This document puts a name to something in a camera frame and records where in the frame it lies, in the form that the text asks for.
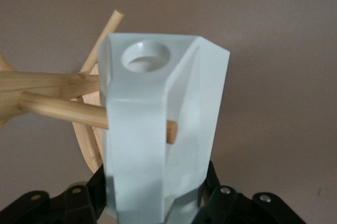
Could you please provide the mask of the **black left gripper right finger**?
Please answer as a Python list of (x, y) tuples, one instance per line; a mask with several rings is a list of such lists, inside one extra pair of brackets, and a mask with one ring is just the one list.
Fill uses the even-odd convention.
[(193, 223), (305, 223), (279, 196), (258, 192), (251, 199), (228, 185), (221, 185), (212, 162), (203, 184), (204, 206)]

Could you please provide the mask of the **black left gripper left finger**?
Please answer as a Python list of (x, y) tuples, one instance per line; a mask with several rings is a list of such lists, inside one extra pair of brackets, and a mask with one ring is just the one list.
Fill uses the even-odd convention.
[(107, 207), (104, 167), (84, 184), (74, 184), (51, 198), (30, 191), (5, 207), (5, 223), (97, 223)]

